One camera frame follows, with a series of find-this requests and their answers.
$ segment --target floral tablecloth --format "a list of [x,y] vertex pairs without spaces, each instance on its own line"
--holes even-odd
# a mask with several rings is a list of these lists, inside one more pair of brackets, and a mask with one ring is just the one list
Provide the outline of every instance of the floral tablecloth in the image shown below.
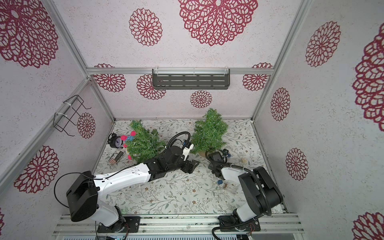
[[[160,138],[168,141],[178,132],[193,133],[196,120],[143,120],[147,129],[157,129]],[[224,136],[226,149],[232,155],[228,162],[255,168],[266,168],[261,150],[258,146],[250,120],[225,120],[228,131]],[[114,133],[129,136],[131,121],[116,121]],[[108,160],[116,149],[109,145],[97,165],[95,173],[114,172],[134,165],[126,157],[111,165]],[[208,160],[197,155],[190,159],[200,161],[192,174],[181,170],[169,172],[164,178],[136,184],[107,195],[104,199],[110,205],[118,205],[123,214],[224,214],[232,213],[235,208],[245,203],[241,186],[232,194],[223,189],[225,184],[218,184],[219,178],[208,169]],[[282,213],[280,205],[272,209],[273,213]]]

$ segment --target robotic arm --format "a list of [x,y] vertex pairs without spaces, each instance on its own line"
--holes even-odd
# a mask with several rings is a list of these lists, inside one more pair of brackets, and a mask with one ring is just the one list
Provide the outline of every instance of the robotic arm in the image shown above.
[[[186,134],[188,139],[183,147],[173,146],[178,136]],[[119,207],[110,206],[102,199],[111,192],[137,183],[150,182],[165,176],[167,172],[180,169],[185,173],[192,173],[199,165],[196,160],[188,160],[189,152],[193,148],[189,132],[176,134],[168,142],[166,149],[154,158],[144,163],[125,168],[118,172],[92,175],[91,171],[83,172],[66,196],[70,210],[71,220],[78,222],[87,218],[100,222],[108,232],[125,232],[126,220]],[[271,206],[282,202],[282,195],[270,176],[263,167],[258,167],[251,172],[243,167],[224,162],[226,154],[219,152],[209,154],[209,169],[217,177],[241,184],[247,203],[235,209],[229,224],[241,224],[270,212]],[[264,184],[256,187],[255,182]]]

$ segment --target small green tree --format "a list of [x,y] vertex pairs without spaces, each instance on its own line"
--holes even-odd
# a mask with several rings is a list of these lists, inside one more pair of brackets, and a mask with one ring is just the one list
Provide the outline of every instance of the small green tree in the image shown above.
[[226,142],[222,136],[226,133],[228,125],[222,120],[216,109],[210,108],[204,115],[205,120],[195,123],[195,132],[191,137],[194,148],[191,153],[208,151],[210,148],[221,149]]
[[133,141],[126,141],[127,151],[137,163],[158,155],[167,145],[165,141],[159,140],[159,133],[156,129],[151,132],[146,130],[140,121],[132,121],[129,125],[136,131]]

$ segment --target red flower pattern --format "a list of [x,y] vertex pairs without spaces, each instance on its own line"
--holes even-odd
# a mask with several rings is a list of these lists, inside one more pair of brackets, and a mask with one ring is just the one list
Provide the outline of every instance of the red flower pattern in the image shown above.
[[205,108],[211,104],[212,95],[207,91],[198,90],[192,93],[190,101],[196,108]]
[[0,208],[0,236],[1,236],[1,230],[3,229],[3,226],[4,226],[4,214],[1,213],[1,208]]
[[355,67],[357,80],[355,103],[364,110],[364,118],[379,124],[384,131],[384,23],[379,34],[364,48],[364,56]]
[[[109,64],[98,64],[96,68],[114,68]],[[125,78],[123,74],[94,74],[93,77],[97,84],[110,92],[120,92],[125,88]]]
[[271,100],[272,117],[276,121],[283,120],[288,114],[290,103],[288,91],[285,88],[277,89]]
[[133,37],[144,46],[153,46],[160,41],[163,33],[156,15],[148,9],[137,9],[131,15],[129,28]]
[[337,49],[340,34],[337,22],[330,21],[319,27],[307,46],[305,57],[308,65],[317,67],[327,62]]
[[58,168],[59,159],[55,151],[49,146],[42,146],[13,186],[20,192],[37,193],[54,180]]
[[0,52],[23,67],[49,65],[58,50],[58,35],[38,0],[0,1]]
[[166,90],[156,90],[153,88],[152,85],[152,75],[146,74],[143,76],[140,76],[140,78],[137,80],[137,89],[139,90],[139,93],[148,99],[160,99],[164,97],[166,94]]
[[180,17],[191,37],[201,44],[223,45],[233,41],[252,21],[257,0],[179,0]]
[[384,216],[379,212],[359,215],[353,224],[353,240],[384,239]]
[[[253,68],[272,68],[270,63],[259,63]],[[265,82],[268,80],[267,74],[246,74],[243,76],[243,86],[251,91],[257,91],[264,88]]]
[[308,161],[304,153],[297,148],[292,148],[285,159],[289,175],[296,180],[303,180],[308,173]]
[[95,119],[89,113],[80,115],[77,121],[77,130],[83,138],[90,138],[95,133]]

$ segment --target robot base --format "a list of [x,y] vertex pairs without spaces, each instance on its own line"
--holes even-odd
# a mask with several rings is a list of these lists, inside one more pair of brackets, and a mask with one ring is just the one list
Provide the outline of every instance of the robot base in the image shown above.
[[[220,227],[235,225],[235,223],[233,222],[232,216],[228,216],[228,215],[219,216],[218,220],[220,221]],[[252,221],[249,224],[244,224],[244,225],[237,227],[237,228],[224,228],[224,229],[220,229],[220,231],[222,231],[222,232],[236,232],[236,231],[250,232],[251,226],[252,226],[253,232],[258,232],[261,230],[259,220],[256,219],[255,221]]]
[[[121,231],[121,233],[126,233],[127,230],[128,230],[128,233],[136,233],[137,230],[139,229],[141,217],[124,217],[124,218],[125,218],[125,222],[129,226],[129,230],[125,227]],[[109,229],[108,227],[104,226],[103,224],[101,224],[101,225],[99,224],[97,232],[98,233],[113,233],[111,229]]]

